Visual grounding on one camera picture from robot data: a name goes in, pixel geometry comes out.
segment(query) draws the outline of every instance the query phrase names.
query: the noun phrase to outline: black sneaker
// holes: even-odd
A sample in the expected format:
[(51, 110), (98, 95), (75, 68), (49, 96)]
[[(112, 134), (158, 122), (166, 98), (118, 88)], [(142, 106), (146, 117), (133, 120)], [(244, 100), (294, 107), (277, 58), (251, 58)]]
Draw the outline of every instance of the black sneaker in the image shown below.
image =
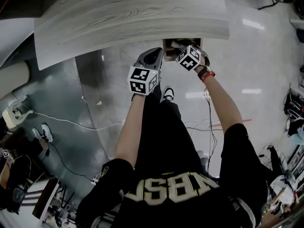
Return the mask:
[(169, 100), (170, 102), (173, 102), (174, 100), (174, 90), (171, 87), (167, 87), (163, 94), (163, 100)]
[(53, 141), (53, 135), (51, 134), (50, 128), (45, 123), (42, 124), (41, 127), (43, 130), (42, 138), (44, 138), (47, 143), (51, 143)]

